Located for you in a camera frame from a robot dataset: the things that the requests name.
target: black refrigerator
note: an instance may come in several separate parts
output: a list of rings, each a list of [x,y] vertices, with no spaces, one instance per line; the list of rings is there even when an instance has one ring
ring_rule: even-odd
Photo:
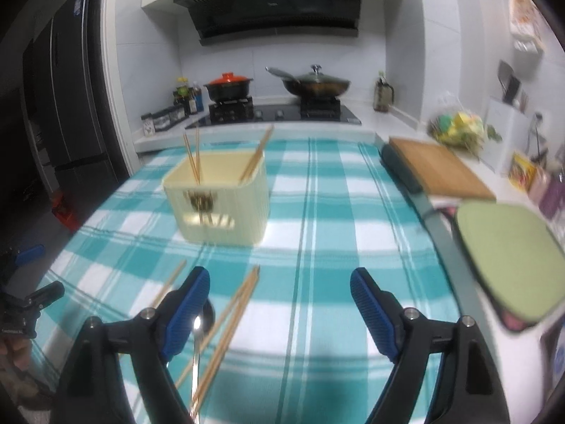
[[[80,223],[128,177],[103,84],[99,4],[67,0],[33,43],[36,122]]]

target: teal and white plaid tablecloth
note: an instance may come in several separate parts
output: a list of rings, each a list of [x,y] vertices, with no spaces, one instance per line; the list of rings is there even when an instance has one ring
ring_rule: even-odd
[[[256,142],[207,149],[254,147]],[[92,215],[41,285],[60,280],[63,299],[43,311],[33,358],[55,385],[85,318],[127,319],[150,304],[180,260],[176,286],[196,266],[210,271],[219,314],[252,265],[261,278],[201,412],[205,423],[363,424],[392,371],[351,298],[364,266],[403,306],[430,318],[459,317],[433,243],[377,148],[327,140],[271,141],[266,149],[270,218],[257,247],[187,243],[160,184],[185,157],[162,151]],[[203,356],[203,368],[212,350]],[[176,380],[191,340],[169,364]],[[128,356],[121,360],[137,422],[147,422]],[[426,415],[433,356],[413,419]],[[180,389],[190,395],[190,378]]]

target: refrigerator handle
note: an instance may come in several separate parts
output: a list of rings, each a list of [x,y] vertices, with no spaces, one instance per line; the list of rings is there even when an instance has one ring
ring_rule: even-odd
[[[59,48],[58,48],[58,35],[57,33],[55,33],[55,36],[53,38],[53,62],[55,64],[55,66],[57,66],[57,64],[59,63]]]

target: black range hood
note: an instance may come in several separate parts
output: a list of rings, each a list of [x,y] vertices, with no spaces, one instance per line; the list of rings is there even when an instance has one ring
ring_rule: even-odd
[[[357,36],[361,0],[173,0],[188,8],[203,46],[249,36]]]

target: table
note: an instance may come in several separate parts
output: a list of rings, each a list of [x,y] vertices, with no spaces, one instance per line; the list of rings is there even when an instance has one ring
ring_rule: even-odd
[[[381,166],[377,148],[271,141],[265,154],[270,217],[256,247],[182,238],[160,183],[184,157],[182,148],[159,153],[104,202],[50,267],[41,285],[60,280],[66,294],[38,320],[33,359],[44,380],[56,384],[87,316],[105,322],[134,316],[183,258],[188,265],[176,286],[194,266],[207,268],[217,314],[258,264],[261,279],[201,417],[208,423],[364,423],[392,364],[378,353],[350,296],[351,271],[364,266],[382,289],[427,317],[459,318],[430,236]],[[169,364],[173,380],[191,353],[190,340]],[[144,422],[128,356],[121,365],[136,420]],[[438,366],[434,355],[413,419],[426,415]],[[189,389],[186,381],[183,398]]]

